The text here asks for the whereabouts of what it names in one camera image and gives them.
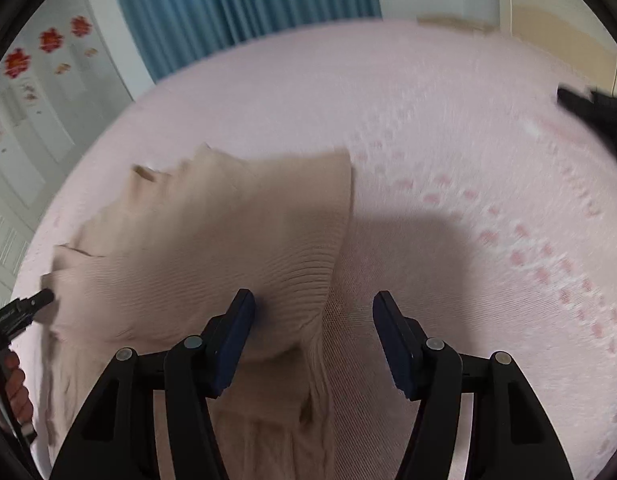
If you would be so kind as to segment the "person's left hand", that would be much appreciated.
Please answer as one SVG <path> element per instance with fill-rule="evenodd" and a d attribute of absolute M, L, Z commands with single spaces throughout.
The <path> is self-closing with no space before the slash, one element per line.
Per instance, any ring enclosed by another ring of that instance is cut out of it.
<path fill-rule="evenodd" d="M 28 388 L 25 387 L 25 374 L 20 367 L 20 360 L 16 352 L 8 350 L 4 356 L 4 364 L 9 370 L 5 392 L 7 393 L 14 416 L 21 425 L 29 424 L 33 420 L 34 408 Z"/>

